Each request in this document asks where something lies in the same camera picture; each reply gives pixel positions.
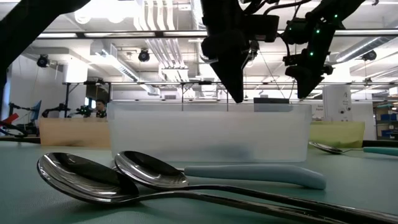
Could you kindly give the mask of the white pillar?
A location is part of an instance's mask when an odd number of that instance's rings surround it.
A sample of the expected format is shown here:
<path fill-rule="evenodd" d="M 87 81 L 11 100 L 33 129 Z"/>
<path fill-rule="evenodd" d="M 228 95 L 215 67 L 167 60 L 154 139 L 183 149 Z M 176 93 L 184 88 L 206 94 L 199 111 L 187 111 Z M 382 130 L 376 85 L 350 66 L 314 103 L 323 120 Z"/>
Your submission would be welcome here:
<path fill-rule="evenodd" d="M 323 112 L 325 121 L 352 121 L 351 87 L 348 85 L 324 86 Z"/>

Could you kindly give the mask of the thin black background frame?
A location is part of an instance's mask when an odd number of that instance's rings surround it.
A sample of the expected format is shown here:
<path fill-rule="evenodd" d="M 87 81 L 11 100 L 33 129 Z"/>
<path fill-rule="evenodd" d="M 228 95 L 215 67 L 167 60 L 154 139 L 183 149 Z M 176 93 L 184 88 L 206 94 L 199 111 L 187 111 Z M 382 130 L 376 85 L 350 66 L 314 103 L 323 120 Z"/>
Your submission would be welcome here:
<path fill-rule="evenodd" d="M 181 95 L 181 111 L 184 111 L 184 93 L 185 85 L 190 85 L 192 87 L 193 85 L 215 85 L 216 89 L 221 89 L 226 93 L 226 111 L 229 111 L 229 92 L 228 90 L 224 87 L 224 85 L 221 82 L 213 82 L 213 81 L 197 81 L 197 82 L 180 82 L 180 86 L 182 88 L 182 95 Z"/>

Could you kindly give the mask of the green table mat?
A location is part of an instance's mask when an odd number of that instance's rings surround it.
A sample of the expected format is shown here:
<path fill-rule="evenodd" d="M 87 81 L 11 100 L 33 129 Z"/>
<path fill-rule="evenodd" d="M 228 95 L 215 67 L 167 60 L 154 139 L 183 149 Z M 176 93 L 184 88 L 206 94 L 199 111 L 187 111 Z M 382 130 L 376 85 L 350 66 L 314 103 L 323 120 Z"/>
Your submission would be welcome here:
<path fill-rule="evenodd" d="M 268 217 L 196 200 L 169 198 L 109 208 L 68 197 L 38 175 L 38 144 L 0 142 L 0 224 L 286 224 Z M 305 168 L 322 173 L 325 190 L 275 182 L 230 180 L 230 185 L 398 214 L 398 157 L 360 151 L 342 156 L 316 149 Z"/>

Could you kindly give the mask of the clear plastic bin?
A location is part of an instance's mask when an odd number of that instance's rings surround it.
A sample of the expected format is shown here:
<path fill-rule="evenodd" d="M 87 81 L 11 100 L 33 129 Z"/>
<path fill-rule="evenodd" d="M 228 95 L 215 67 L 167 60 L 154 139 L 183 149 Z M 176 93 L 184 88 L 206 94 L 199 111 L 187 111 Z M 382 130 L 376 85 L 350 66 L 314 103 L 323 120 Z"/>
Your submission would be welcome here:
<path fill-rule="evenodd" d="M 111 102 L 111 151 L 138 151 L 170 162 L 302 162 L 309 105 Z"/>

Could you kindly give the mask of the background storage shelf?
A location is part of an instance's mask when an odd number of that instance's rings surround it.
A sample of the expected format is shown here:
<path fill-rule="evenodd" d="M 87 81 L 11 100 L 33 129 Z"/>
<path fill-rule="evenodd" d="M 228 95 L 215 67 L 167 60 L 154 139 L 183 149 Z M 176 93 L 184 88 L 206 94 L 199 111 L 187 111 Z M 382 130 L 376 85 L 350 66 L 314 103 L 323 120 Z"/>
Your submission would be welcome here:
<path fill-rule="evenodd" d="M 398 141 L 398 102 L 374 104 L 376 139 Z"/>

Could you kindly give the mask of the teal handled spoon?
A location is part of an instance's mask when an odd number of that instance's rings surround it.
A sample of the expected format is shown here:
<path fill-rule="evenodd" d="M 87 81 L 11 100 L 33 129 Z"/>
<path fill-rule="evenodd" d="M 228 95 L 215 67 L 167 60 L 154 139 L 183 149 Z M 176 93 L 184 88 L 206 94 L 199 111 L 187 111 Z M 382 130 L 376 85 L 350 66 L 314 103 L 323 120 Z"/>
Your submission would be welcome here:
<path fill-rule="evenodd" d="M 384 155 L 388 155 L 388 156 L 398 156 L 398 148 L 396 147 L 363 147 L 361 149 L 347 149 L 347 150 L 341 150 L 337 147 L 333 147 L 333 146 L 327 146 L 324 144 L 320 144 L 317 142 L 309 142 L 309 145 L 330 153 L 330 154 L 336 154 L 336 155 L 340 155 L 340 154 L 344 154 L 346 152 L 350 152 L 350 151 L 363 151 L 363 152 L 367 152 L 367 153 L 373 153 L 373 154 L 384 154 Z"/>

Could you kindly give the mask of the dark background monitor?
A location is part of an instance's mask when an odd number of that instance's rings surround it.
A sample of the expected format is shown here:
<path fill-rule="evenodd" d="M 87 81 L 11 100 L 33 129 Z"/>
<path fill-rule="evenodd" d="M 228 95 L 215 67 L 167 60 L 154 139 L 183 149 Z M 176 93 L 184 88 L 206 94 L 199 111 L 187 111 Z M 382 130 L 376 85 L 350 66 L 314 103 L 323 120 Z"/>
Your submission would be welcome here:
<path fill-rule="evenodd" d="M 109 86 L 108 85 L 87 85 L 86 97 L 92 100 L 109 101 Z"/>

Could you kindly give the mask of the yellow-green plastic bin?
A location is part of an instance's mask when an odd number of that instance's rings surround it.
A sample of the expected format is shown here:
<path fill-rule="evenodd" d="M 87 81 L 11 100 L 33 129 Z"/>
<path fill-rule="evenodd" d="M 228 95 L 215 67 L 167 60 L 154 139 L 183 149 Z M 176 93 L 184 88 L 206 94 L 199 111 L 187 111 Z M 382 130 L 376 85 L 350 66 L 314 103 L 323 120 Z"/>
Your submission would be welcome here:
<path fill-rule="evenodd" d="M 365 123 L 361 121 L 313 121 L 308 140 L 337 148 L 359 148 L 364 133 Z"/>

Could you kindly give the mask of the black overhead frame bar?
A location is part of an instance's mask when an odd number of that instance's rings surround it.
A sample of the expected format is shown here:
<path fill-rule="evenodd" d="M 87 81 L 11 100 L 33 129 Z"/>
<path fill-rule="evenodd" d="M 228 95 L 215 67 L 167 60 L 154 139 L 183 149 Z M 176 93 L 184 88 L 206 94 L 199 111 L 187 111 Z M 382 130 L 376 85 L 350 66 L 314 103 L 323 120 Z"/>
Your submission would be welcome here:
<path fill-rule="evenodd" d="M 204 38 L 203 30 L 158 30 L 117 32 L 44 32 L 37 39 L 156 39 Z M 337 30 L 336 37 L 398 37 L 398 29 L 347 29 Z"/>

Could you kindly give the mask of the orange plastic bin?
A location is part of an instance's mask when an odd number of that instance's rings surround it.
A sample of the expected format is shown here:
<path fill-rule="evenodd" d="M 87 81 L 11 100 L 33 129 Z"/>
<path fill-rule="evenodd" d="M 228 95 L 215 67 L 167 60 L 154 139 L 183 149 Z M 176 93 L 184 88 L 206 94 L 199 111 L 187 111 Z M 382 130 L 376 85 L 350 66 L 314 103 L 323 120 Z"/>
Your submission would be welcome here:
<path fill-rule="evenodd" d="M 110 148 L 110 131 L 105 118 L 40 118 L 43 146 Z"/>

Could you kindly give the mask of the blue background chair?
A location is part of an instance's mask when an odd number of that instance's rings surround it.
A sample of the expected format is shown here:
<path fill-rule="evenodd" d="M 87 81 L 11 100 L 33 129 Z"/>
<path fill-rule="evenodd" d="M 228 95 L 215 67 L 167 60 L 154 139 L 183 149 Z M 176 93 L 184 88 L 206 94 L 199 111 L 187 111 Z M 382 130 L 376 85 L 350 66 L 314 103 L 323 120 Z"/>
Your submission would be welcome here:
<path fill-rule="evenodd" d="M 31 109 L 30 109 L 30 121 L 34 122 L 39 118 L 40 114 L 40 107 L 41 107 L 42 101 L 38 101 Z"/>

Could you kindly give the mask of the person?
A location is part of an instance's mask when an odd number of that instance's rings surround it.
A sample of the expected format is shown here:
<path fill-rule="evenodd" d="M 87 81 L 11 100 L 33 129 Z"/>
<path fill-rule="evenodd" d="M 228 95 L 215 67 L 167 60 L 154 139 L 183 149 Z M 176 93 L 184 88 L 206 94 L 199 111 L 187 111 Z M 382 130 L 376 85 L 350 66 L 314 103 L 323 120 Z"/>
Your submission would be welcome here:
<path fill-rule="evenodd" d="M 104 100 L 96 100 L 96 117 L 97 118 L 107 117 L 106 103 Z"/>

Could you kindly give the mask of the light blue handled spoon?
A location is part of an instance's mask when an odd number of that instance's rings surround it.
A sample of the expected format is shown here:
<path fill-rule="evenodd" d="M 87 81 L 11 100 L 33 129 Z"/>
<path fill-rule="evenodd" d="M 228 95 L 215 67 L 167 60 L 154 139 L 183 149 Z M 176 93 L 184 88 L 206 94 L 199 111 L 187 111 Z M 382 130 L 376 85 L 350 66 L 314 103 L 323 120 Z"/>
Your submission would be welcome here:
<path fill-rule="evenodd" d="M 323 174 L 293 165 L 186 166 L 181 171 L 194 177 L 282 182 L 317 190 L 326 189 L 326 178 Z"/>

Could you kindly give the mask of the dark metal spoon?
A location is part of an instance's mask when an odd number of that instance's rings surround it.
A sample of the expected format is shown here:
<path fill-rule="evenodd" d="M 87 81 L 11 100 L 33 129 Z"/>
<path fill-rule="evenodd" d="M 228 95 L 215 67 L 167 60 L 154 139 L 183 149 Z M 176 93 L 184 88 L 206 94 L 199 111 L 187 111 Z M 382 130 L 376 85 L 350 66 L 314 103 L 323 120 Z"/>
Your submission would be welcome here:
<path fill-rule="evenodd" d="M 310 224 L 348 224 L 313 210 L 189 191 L 141 195 L 136 184 L 125 175 L 95 161 L 64 152 L 50 152 L 41 156 L 37 161 L 37 172 L 54 189 L 88 203 L 121 206 L 145 200 L 185 198 Z"/>
<path fill-rule="evenodd" d="M 348 223 L 398 224 L 398 216 L 359 208 L 319 202 L 298 197 L 260 192 L 257 190 L 220 184 L 192 185 L 188 175 L 150 155 L 137 151 L 122 151 L 114 157 L 115 166 L 128 177 L 146 187 L 157 190 L 219 190 L 320 212 L 324 216 Z"/>

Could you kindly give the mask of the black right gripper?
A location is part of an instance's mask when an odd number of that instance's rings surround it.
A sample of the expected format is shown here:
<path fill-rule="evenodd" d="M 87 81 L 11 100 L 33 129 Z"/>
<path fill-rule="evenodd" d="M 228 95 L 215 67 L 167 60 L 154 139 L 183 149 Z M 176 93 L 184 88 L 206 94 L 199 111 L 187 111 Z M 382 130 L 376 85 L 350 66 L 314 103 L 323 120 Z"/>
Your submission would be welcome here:
<path fill-rule="evenodd" d="M 333 67 L 325 64 L 330 54 L 329 47 L 335 34 L 331 24 L 320 23 L 310 29 L 308 45 L 300 54 L 284 57 L 285 74 L 297 81 L 297 96 L 306 98 L 323 80 L 322 75 L 331 75 Z"/>

